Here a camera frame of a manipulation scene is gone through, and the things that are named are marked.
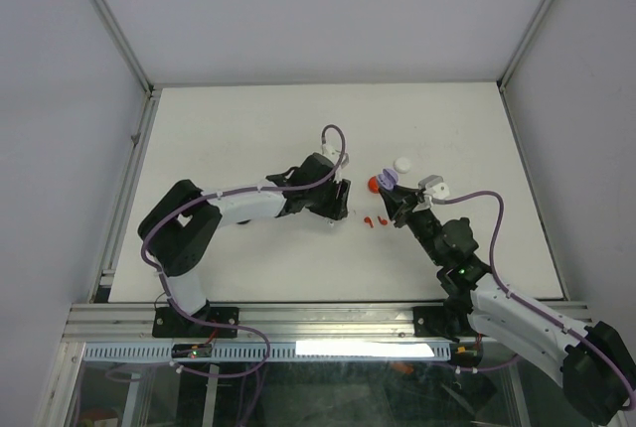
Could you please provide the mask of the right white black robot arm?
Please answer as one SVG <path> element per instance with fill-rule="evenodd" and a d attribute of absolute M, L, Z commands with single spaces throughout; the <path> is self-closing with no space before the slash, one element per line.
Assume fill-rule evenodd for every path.
<path fill-rule="evenodd" d="M 619 412 L 635 408 L 635 360 L 618 331 L 598 321 L 589 325 L 524 295 L 498 273 L 496 244 L 482 261 L 466 217 L 441 222 L 435 205 L 441 187 L 379 187 L 390 221 L 407 227 L 429 259 L 447 293 L 445 326 L 456 335 L 471 330 L 492 338 L 542 371 L 568 403 L 588 421 L 606 426 Z"/>

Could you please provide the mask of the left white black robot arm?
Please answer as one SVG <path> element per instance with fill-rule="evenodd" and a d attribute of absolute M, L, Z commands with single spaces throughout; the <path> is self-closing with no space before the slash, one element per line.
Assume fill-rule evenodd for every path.
<path fill-rule="evenodd" d="M 351 182 L 340 176 L 349 156 L 312 153 L 299 166 L 253 186 L 205 195 L 191 180 L 176 183 L 139 224 L 142 260 L 155 268 L 175 311 L 174 325 L 187 336 L 207 327 L 210 302 L 196 267 L 223 227 L 307 210 L 331 221 L 347 217 Z"/>

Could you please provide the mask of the red earbud charging case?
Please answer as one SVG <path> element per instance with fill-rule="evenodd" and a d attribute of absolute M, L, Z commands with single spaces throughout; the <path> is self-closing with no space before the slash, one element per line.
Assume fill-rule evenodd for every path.
<path fill-rule="evenodd" d="M 373 194 L 377 194 L 379 192 L 380 185 L 376 176 L 373 176 L 368 180 L 368 189 Z"/>

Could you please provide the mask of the purple earbud charging case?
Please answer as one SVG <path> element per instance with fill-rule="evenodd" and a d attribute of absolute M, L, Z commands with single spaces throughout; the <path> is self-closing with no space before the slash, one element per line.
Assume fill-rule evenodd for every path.
<path fill-rule="evenodd" d="M 384 168 L 376 175 L 378 189 L 391 192 L 398 185 L 398 173 L 391 168 Z"/>

